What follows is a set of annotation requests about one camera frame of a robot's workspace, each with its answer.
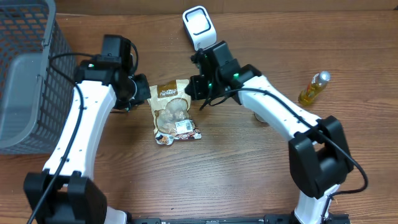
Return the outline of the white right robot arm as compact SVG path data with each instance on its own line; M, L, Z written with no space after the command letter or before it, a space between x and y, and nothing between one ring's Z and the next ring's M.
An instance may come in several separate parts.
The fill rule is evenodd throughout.
M265 215L264 223L349 223L348 215L329 212L331 198L353 170L341 123L321 119L277 91L250 64L240 66L225 41L197 49L191 61L200 70L185 91L193 100L235 102L255 112L289 145L290 174L300 190L298 204L287 215Z

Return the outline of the white barcode scanner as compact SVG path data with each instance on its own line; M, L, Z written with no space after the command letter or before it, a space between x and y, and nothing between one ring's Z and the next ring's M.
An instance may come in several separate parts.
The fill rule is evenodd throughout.
M204 6L187 9L182 14L182 20L195 51L206 49L216 43L216 29Z

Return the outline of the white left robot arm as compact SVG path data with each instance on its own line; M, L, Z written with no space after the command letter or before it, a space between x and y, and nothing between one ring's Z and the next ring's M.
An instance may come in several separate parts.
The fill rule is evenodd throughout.
M42 172L29 172L24 192L32 209L29 223L132 223L129 212L108 205L93 181L106 120L113 109L128 112L150 98L146 76L138 74L137 47L121 35L104 35L100 54L85 57L71 75L54 55L49 67L73 85L73 100L58 143Z

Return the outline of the grey plastic mesh basket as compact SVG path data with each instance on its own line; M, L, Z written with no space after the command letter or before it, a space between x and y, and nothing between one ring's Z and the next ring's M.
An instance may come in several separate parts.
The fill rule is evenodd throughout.
M73 85L49 66L71 52L54 1L1 1L1 154L54 150L73 99Z

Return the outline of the yellow oil bottle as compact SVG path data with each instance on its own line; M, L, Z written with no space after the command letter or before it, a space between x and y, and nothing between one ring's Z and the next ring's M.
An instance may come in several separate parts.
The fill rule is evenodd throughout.
M298 102L304 106L311 105L317 96L326 88L330 80L331 73L328 71L321 71L314 75L306 89L300 92Z

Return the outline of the green lid jar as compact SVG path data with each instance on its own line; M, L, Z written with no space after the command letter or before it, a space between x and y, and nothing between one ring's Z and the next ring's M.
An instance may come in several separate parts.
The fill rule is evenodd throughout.
M261 117L259 114L255 113L254 115L258 121L260 121L262 123L267 123L267 121L263 117Z

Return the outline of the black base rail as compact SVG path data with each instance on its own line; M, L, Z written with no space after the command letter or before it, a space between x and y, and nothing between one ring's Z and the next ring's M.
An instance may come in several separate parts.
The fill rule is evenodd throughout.
M130 224L294 224L300 223L294 214L272 214L263 217L240 218L194 218L194 219L161 219L161 218L130 218Z

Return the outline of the brown nut snack pouch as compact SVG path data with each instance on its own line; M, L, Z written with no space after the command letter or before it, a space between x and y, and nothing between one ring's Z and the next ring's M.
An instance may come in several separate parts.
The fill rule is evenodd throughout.
M201 132L189 114L191 96L185 93L188 84L188 80L172 80L150 87L151 97L147 101L153 115L157 144L201 139Z

